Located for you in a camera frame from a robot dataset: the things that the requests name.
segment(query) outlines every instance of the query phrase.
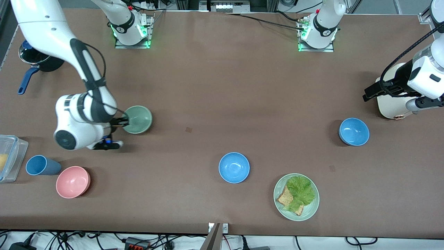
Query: pink bowl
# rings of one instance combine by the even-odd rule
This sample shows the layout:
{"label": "pink bowl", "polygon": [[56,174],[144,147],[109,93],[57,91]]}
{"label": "pink bowl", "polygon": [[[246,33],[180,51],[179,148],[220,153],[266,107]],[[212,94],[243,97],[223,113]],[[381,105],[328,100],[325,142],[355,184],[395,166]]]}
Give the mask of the pink bowl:
{"label": "pink bowl", "polygon": [[90,183],[91,179],[84,168],[72,166],[63,170],[59,175],[55,189],[63,198],[71,199],[83,194]]}

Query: green bowl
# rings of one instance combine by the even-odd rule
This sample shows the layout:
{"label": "green bowl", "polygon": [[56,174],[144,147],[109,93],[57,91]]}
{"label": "green bowl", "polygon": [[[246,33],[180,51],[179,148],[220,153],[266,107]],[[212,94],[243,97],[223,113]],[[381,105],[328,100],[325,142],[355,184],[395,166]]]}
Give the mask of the green bowl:
{"label": "green bowl", "polygon": [[[311,187],[314,190],[314,200],[310,204],[308,204],[304,207],[304,210],[302,211],[302,214],[300,216],[297,216],[293,212],[284,210],[284,206],[281,203],[277,202],[279,195],[281,195],[282,191],[284,190],[285,185],[287,185],[287,181],[293,176],[301,176],[301,177],[305,177],[305,178],[309,179],[311,182]],[[314,182],[310,178],[308,178],[305,175],[300,174],[300,173],[290,173],[290,174],[287,174],[284,177],[282,177],[276,183],[276,186],[274,187],[273,199],[274,199],[274,204],[276,205],[277,210],[285,218],[292,220],[292,221],[296,221],[296,222],[301,222],[301,221],[310,219],[316,213],[317,208],[319,207],[319,191],[317,190],[316,185],[314,184]]]}
{"label": "green bowl", "polygon": [[125,113],[129,117],[130,124],[123,127],[123,130],[131,134],[140,134],[145,132],[153,122],[153,116],[149,109],[143,106],[132,106]]}

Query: clear plastic container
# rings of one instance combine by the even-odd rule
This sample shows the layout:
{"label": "clear plastic container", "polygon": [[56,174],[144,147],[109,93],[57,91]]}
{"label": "clear plastic container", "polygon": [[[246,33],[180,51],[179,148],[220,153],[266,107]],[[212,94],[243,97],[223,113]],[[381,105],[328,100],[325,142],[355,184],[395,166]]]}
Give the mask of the clear plastic container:
{"label": "clear plastic container", "polygon": [[17,179],[28,142],[13,135],[0,135],[0,183]]}

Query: lettuce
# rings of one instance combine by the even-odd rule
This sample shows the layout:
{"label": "lettuce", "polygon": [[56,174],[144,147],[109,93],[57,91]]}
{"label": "lettuce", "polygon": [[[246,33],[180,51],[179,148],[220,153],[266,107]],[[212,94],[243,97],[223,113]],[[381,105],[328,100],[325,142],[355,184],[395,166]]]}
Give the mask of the lettuce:
{"label": "lettuce", "polygon": [[299,207],[301,207],[301,205],[303,205],[304,203],[302,203],[299,200],[293,200],[290,204],[284,206],[284,210],[290,211],[290,212],[296,212],[299,210]]}
{"label": "lettuce", "polygon": [[294,209],[304,204],[305,206],[310,204],[314,200],[314,190],[311,187],[311,181],[308,178],[302,176],[291,177],[287,181],[287,188],[293,195],[292,204],[287,205],[288,209]]}

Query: blue pot handle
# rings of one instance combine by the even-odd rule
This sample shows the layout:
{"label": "blue pot handle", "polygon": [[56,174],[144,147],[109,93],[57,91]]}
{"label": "blue pot handle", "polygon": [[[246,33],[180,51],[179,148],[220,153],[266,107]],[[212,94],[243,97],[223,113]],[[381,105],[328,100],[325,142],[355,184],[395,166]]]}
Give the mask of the blue pot handle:
{"label": "blue pot handle", "polygon": [[19,91],[17,91],[17,94],[19,95],[25,94],[31,76],[37,71],[39,71],[39,67],[34,67],[34,66],[26,71],[25,75],[23,76],[22,84],[20,84]]}

